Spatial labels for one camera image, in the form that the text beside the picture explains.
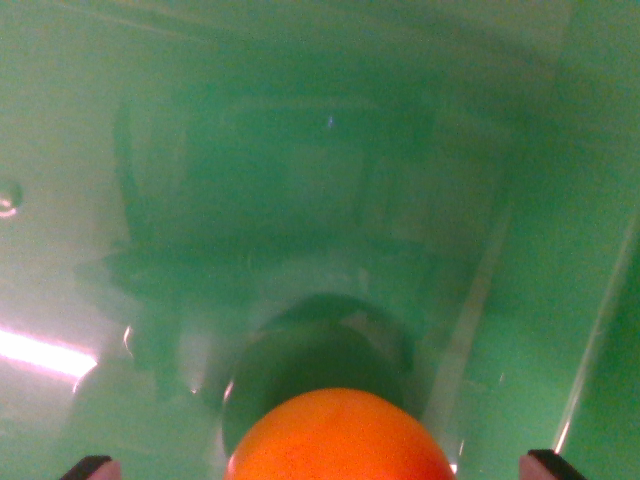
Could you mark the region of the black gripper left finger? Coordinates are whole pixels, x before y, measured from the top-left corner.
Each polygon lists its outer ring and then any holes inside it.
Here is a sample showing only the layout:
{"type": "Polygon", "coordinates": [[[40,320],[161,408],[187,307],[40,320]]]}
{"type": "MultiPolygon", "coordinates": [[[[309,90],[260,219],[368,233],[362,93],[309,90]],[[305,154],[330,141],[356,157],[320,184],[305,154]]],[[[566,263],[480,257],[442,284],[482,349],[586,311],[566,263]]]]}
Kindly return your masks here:
{"type": "Polygon", "coordinates": [[[121,480],[120,462],[108,455],[90,455],[79,460],[60,480],[121,480]]]}

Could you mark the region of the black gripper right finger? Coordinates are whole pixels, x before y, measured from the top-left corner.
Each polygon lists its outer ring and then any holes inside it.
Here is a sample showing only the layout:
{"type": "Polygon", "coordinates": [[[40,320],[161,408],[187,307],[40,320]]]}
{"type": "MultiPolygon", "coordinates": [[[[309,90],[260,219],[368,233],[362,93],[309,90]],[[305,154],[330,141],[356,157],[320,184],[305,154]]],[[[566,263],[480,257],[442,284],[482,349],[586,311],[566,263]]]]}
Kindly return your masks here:
{"type": "Polygon", "coordinates": [[[551,449],[533,449],[519,458],[519,480],[585,480],[575,467],[551,449]]]}

